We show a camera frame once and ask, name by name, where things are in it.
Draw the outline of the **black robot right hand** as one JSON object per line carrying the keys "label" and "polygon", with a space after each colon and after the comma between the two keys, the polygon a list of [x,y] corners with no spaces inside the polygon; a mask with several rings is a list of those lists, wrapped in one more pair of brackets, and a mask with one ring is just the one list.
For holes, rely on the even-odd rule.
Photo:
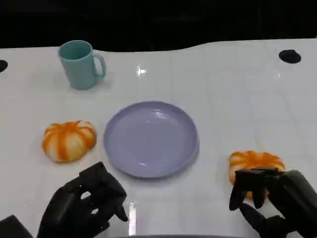
{"label": "black robot right hand", "polygon": [[[281,213],[269,218],[257,209],[268,198]],[[262,238],[285,238],[298,232],[304,238],[317,236],[317,194],[297,170],[242,169],[235,172],[229,209],[239,209]]]}

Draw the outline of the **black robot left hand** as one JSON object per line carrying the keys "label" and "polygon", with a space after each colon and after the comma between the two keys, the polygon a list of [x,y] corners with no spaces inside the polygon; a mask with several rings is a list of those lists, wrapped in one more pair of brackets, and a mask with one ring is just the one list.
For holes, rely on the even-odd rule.
{"label": "black robot left hand", "polygon": [[94,238],[117,216],[127,222],[126,192],[102,162],[81,171],[52,196],[40,222],[39,238]]}

